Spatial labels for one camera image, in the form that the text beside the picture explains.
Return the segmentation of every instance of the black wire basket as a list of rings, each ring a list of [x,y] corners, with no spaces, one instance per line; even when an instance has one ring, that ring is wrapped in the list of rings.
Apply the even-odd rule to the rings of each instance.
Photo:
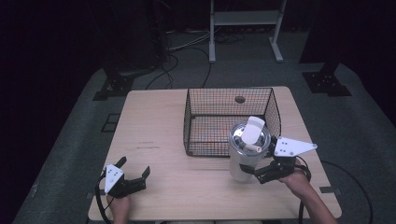
[[[255,116],[270,134],[280,136],[281,122],[272,88],[188,89],[183,141],[193,157],[230,157],[228,137],[237,121]]]

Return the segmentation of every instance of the stainless steel cup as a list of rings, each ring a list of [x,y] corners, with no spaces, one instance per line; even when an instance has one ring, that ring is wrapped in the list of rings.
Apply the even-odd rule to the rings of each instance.
[[[235,123],[230,131],[228,149],[230,151],[230,174],[240,182],[246,182],[251,178],[251,174],[243,172],[239,164],[256,167],[257,163],[267,153],[268,146],[271,142],[271,134],[268,129],[263,127],[262,132],[254,144],[255,147],[260,147],[262,150],[249,150],[244,147],[242,141],[242,133],[247,126],[247,121],[239,121]]]

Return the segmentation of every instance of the black equipment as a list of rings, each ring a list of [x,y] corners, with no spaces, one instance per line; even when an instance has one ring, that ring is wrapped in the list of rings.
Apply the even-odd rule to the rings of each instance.
[[[114,166],[120,169],[125,162],[126,162],[126,157],[122,157]],[[102,204],[101,192],[99,189],[99,184],[101,180],[105,178],[106,174],[108,173],[109,171],[106,168],[103,171],[102,175],[99,177],[99,180],[95,186],[95,197],[103,220],[105,221],[105,223],[110,224],[110,221],[108,220],[105,213],[106,209],[103,207]],[[126,180],[124,179],[124,174],[122,173],[116,184],[109,190],[107,194],[114,198],[123,198],[129,194],[133,194],[140,190],[143,190],[146,188],[146,179],[149,176],[149,173],[150,173],[149,166],[148,168],[146,168],[145,172],[143,172],[142,177],[139,177],[137,179]]]
[[[286,177],[291,175],[294,172],[294,168],[300,168],[305,172],[308,180],[311,179],[311,173],[307,166],[304,165],[296,165],[296,157],[278,157],[275,155],[277,139],[276,137],[271,137],[271,144],[268,147],[268,153],[265,156],[266,158],[272,157],[274,160],[271,161],[270,165],[262,167],[258,170],[255,170],[254,167],[239,164],[241,170],[245,173],[256,176],[256,178],[260,181],[261,184],[265,184],[272,180],[277,180],[282,177]]]

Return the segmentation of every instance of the metal stand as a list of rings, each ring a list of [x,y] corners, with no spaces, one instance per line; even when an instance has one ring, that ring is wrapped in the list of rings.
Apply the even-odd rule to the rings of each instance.
[[[303,76],[313,93],[327,93],[329,96],[350,96],[346,86],[341,85],[334,75],[339,63],[325,63],[319,72],[304,72]]]
[[[116,63],[105,63],[104,70],[107,76],[100,91],[97,91],[93,101],[105,101],[107,97],[126,96],[131,91],[134,79],[148,74],[153,68],[147,70],[136,70],[133,68],[120,69]]]
[[[282,0],[279,10],[267,11],[225,11],[215,12],[214,0],[210,2],[210,40],[209,40],[209,61],[216,62],[215,48],[215,26],[217,25],[263,25],[275,24],[274,36],[269,37],[271,48],[278,63],[283,62],[283,57],[277,46],[277,37],[283,20],[287,0]]]

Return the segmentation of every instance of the cable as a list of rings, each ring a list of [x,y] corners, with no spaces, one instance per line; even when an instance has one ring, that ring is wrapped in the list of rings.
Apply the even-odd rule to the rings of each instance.
[[[99,190],[99,184],[100,184],[101,180],[102,180],[103,178],[105,178],[105,177],[106,177],[106,173],[103,172],[103,173],[101,174],[101,176],[99,177],[97,183],[96,183],[96,186],[95,186],[95,198],[96,198],[96,202],[97,202],[97,204],[98,204],[98,208],[99,208],[100,215],[101,215],[102,218],[103,218],[103,221],[104,221],[106,224],[111,224],[111,223],[110,223],[110,220],[108,220],[108,218],[107,218],[107,216],[106,216],[106,213],[105,213],[105,210],[106,210],[106,209],[103,207],[102,199],[101,199],[101,197],[100,197],[100,190]]]
[[[207,60],[209,61],[209,55],[208,55],[208,54],[206,53],[206,51],[204,51],[203,49],[198,49],[198,48],[184,48],[184,49],[196,49],[196,50],[199,50],[199,51],[201,51],[204,55],[206,55],[206,58],[207,58]],[[201,87],[201,88],[204,88],[204,87],[205,87],[205,84],[206,84],[207,80],[209,79],[209,75],[210,75],[211,70],[212,70],[212,64],[209,63],[209,69],[208,69],[208,71],[207,71],[207,74],[206,74],[204,83],[202,84],[202,87]]]
[[[171,74],[169,74],[170,71],[166,70],[163,67],[163,64],[161,64],[161,69],[166,73],[166,75],[168,75],[168,79],[169,79],[169,83],[165,86],[165,88],[168,89],[168,86],[170,86],[171,87],[170,89],[172,90],[173,89],[172,83],[173,83],[174,79],[171,76]]]
[[[358,179],[357,179],[354,175],[352,175],[350,172],[348,172],[346,169],[342,168],[341,166],[339,166],[339,165],[337,165],[337,164],[334,164],[334,163],[332,163],[332,162],[329,162],[329,161],[323,161],[323,160],[320,160],[320,161],[321,161],[322,163],[326,163],[326,164],[332,165],[332,166],[334,166],[334,167],[336,167],[336,168],[338,168],[338,169],[344,171],[347,175],[349,175],[350,178],[352,178],[352,179],[356,182],[356,184],[358,184],[358,186],[361,188],[361,191],[362,191],[363,194],[364,194],[364,197],[365,197],[366,200],[367,200],[367,203],[369,204],[369,209],[370,209],[369,224],[372,224],[372,223],[373,223],[373,218],[374,218],[373,204],[372,204],[372,202],[371,202],[371,199],[370,199],[370,197],[369,197],[369,194],[368,194],[367,191],[364,189],[363,185],[358,181]]]
[[[171,30],[171,31],[167,31],[166,33],[168,35],[169,34],[174,34],[174,33],[197,35],[197,34],[200,34],[200,33],[207,33],[207,30],[184,30],[184,31]]]
[[[297,158],[302,160],[304,162],[306,168],[308,168],[308,164],[306,163],[306,161],[301,156],[297,156]]]
[[[114,197],[111,199],[110,203],[106,206],[105,210],[107,210],[107,208],[113,203],[114,199],[115,199]]]
[[[152,79],[152,80],[150,81],[150,83],[146,86],[145,90],[148,90],[148,89],[149,89],[149,86],[150,86],[157,78],[159,78],[159,77],[161,77],[161,76],[163,76],[163,75],[165,75],[165,74],[168,74],[170,71],[172,71],[173,69],[175,69],[175,68],[177,67],[177,65],[178,65],[178,58],[177,58],[176,56],[172,55],[172,54],[169,54],[169,57],[172,57],[172,58],[176,59],[175,65],[172,66],[171,69],[165,70],[165,72],[159,74],[159,75],[156,76],[154,79]]]
[[[238,3],[238,0],[236,0],[236,1],[233,3],[233,7],[232,7],[231,10],[234,10],[234,9],[235,9],[235,6],[236,6],[237,3]],[[231,5],[231,0],[228,1],[227,6],[224,8],[224,11],[228,11],[230,5]],[[222,27],[222,26],[219,26],[219,27],[215,30],[214,34],[215,34],[217,31],[219,31],[219,30],[221,29],[221,27]],[[186,47],[189,47],[189,46],[198,44],[198,43],[200,43],[200,42],[202,42],[202,41],[208,39],[209,37],[210,37],[210,32],[206,31],[206,34],[204,34],[203,36],[200,36],[200,37],[198,37],[198,38],[196,38],[196,39],[190,41],[190,42],[187,43],[187,44],[184,44],[184,45],[181,45],[181,46],[178,46],[178,47],[174,47],[174,48],[168,48],[168,50],[169,50],[169,51],[174,51],[174,50],[178,50],[178,49],[184,49],[184,48],[186,48]],[[239,40],[242,40],[242,39],[236,38],[236,40],[234,40],[234,41],[231,42],[230,44],[232,44],[232,43],[234,43],[234,42],[237,42],[237,41],[239,41]]]
[[[244,33],[240,34],[242,37],[238,37],[236,35],[230,35],[230,34],[219,34],[216,36],[215,38],[215,42],[217,44],[221,44],[221,45],[231,45],[234,44],[236,42],[242,41],[245,39],[245,35]]]

